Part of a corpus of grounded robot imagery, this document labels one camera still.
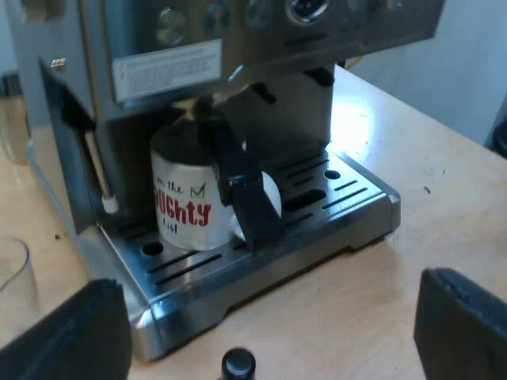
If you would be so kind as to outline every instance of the metal base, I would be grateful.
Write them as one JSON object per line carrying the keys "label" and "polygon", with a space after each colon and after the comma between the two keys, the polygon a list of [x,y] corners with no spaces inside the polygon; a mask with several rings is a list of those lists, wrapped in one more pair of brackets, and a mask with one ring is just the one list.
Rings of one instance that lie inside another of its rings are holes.
{"label": "metal base", "polygon": [[[61,211],[29,145],[29,160]],[[315,150],[263,167],[277,182],[288,234],[260,252],[240,241],[205,252],[166,242],[149,221],[74,234],[93,278],[124,286],[135,354],[165,355],[219,324],[227,311],[345,249],[359,249],[400,223],[396,191],[346,156]]]}

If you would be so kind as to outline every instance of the checkbox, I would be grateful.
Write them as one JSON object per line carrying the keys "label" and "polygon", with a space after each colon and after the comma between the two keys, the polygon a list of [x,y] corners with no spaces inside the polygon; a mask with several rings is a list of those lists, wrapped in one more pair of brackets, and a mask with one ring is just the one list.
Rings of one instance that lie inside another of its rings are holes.
{"label": "checkbox", "polygon": [[190,197],[192,198],[204,198],[204,189],[206,188],[206,184],[203,184],[200,187],[191,187],[190,188]]}

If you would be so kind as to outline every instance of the white wall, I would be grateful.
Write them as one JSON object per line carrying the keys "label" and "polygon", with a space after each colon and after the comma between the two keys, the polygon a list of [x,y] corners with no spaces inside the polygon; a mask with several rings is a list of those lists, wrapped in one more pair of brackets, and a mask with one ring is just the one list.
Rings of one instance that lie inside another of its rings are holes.
{"label": "white wall", "polygon": [[507,94],[507,1],[447,0],[434,40],[369,55],[352,72],[484,144]]}
{"label": "white wall", "polygon": [[0,0],[0,76],[7,71],[16,70],[12,39],[7,23],[6,2]]}

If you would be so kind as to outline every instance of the black bottle cap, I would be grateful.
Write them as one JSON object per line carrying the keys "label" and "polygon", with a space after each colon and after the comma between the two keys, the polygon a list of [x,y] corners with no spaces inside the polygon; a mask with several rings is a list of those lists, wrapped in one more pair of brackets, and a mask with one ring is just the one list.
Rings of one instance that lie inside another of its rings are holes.
{"label": "black bottle cap", "polygon": [[246,348],[233,348],[223,356],[221,380],[254,380],[255,358]]}

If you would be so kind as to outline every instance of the mug handle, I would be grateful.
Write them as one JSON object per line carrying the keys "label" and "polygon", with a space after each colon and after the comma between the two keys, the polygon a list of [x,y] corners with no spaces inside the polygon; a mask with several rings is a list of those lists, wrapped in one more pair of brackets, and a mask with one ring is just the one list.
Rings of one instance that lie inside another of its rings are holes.
{"label": "mug handle", "polygon": [[[268,196],[269,200],[271,201],[271,204],[273,205],[273,208],[275,209],[278,216],[282,215],[282,199],[280,197],[280,190],[278,189],[278,186],[276,186],[276,183],[274,179],[270,177],[269,174],[266,172],[262,172],[262,183],[264,187],[264,192]],[[242,239],[243,241],[246,241],[245,234],[243,233],[243,230],[241,226],[239,225],[238,218],[236,217],[236,214],[232,215],[231,217],[231,230],[234,232],[234,234]]]}

